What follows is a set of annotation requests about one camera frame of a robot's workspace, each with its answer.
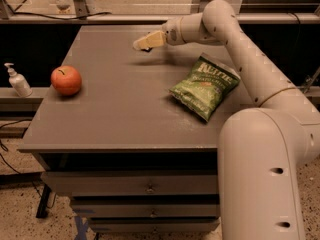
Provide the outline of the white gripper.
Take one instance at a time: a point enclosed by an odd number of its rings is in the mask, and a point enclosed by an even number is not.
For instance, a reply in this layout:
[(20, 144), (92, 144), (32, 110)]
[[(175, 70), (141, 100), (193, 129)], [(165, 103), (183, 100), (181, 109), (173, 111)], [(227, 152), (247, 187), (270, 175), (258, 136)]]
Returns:
[(155, 48), (163, 46), (166, 42), (170, 45), (182, 45), (184, 43), (180, 30), (181, 17), (169, 19), (162, 25), (162, 31), (157, 30), (135, 40), (133, 48)]

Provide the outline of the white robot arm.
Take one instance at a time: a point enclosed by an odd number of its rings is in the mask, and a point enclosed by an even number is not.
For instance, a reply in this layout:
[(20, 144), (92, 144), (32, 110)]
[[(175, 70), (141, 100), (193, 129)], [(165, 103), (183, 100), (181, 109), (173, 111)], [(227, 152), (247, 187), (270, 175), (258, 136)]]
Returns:
[(320, 155), (320, 113), (243, 32), (232, 6), (172, 19), (133, 44), (218, 41), (254, 105), (232, 115), (218, 142), (223, 240), (306, 240), (296, 169)]

